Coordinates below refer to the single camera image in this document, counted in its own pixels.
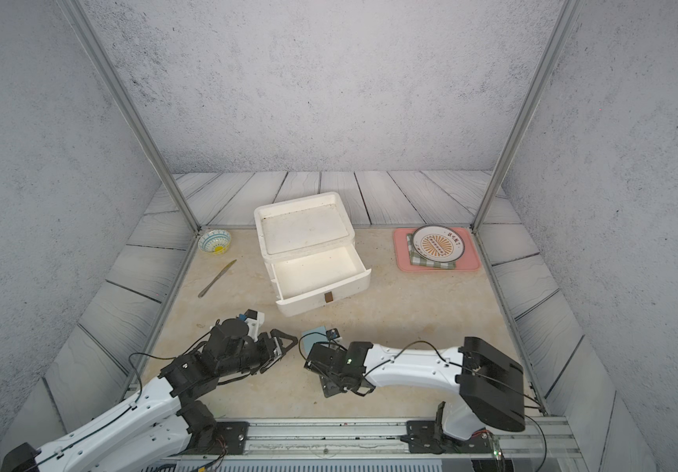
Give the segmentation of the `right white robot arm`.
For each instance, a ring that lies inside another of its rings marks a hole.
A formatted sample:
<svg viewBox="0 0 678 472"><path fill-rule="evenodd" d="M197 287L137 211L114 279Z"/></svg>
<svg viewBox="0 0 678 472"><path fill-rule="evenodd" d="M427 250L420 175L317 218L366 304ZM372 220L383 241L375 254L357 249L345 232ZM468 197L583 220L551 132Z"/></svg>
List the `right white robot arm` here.
<svg viewBox="0 0 678 472"><path fill-rule="evenodd" d="M487 429L521 433L526 428L522 366L482 338L467 336L459 347L426 350L414 344L391 348L355 341L342 348L315 342L305 368L328 383L330 395L363 396L378 387L423 387L459 396L442 407L443 434L468 440Z"/></svg>

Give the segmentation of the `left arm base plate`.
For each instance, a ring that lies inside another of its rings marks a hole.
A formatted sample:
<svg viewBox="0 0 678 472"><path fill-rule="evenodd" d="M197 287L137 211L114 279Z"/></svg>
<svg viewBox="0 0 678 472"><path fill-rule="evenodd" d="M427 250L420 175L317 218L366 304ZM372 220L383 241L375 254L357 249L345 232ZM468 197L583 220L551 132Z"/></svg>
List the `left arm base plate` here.
<svg viewBox="0 0 678 472"><path fill-rule="evenodd" d="M250 423L246 421L217 422L192 436L188 452L215 457L222 454L242 455L249 428Z"/></svg>

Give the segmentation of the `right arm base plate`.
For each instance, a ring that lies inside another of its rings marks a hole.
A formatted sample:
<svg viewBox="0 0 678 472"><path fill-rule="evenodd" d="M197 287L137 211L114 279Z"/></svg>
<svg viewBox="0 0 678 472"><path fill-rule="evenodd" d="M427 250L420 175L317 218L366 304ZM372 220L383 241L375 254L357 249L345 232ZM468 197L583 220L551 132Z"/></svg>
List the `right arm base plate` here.
<svg viewBox="0 0 678 472"><path fill-rule="evenodd" d="M410 454L491 454L494 450L488 436L480 433L463 441L449 437L433 420L410 420L400 441Z"/></svg>

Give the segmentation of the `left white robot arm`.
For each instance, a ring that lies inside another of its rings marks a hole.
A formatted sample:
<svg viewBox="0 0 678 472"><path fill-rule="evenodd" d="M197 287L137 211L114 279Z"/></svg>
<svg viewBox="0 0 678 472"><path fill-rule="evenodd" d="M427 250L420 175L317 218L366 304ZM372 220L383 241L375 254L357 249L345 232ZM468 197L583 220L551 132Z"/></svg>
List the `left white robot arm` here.
<svg viewBox="0 0 678 472"><path fill-rule="evenodd" d="M189 448L226 450L201 398L265 373L299 344L296 336L276 328L261 332L261 326L257 312L217 322L129 398L40 448L20 444L1 470L134 471Z"/></svg>

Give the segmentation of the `white top drawer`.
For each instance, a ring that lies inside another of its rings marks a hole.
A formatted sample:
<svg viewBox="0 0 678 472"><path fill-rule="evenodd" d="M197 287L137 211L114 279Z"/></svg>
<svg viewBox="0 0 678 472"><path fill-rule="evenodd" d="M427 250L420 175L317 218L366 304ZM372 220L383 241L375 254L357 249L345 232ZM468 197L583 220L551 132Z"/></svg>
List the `white top drawer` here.
<svg viewBox="0 0 678 472"><path fill-rule="evenodd" d="M365 291L372 276L353 245L264 265L277 295L277 308L286 317Z"/></svg>

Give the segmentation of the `blue sticky note pad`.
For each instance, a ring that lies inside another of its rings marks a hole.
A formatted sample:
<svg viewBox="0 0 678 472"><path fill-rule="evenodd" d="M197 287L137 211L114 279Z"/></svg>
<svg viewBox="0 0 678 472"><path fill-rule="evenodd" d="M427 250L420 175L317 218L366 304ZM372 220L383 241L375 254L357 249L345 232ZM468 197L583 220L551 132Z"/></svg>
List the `blue sticky note pad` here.
<svg viewBox="0 0 678 472"><path fill-rule="evenodd" d="M299 348L304 359L308 358L313 346L319 342L327 342L327 332L325 326L312 328L311 330L307 330L301 334L299 339Z"/></svg>

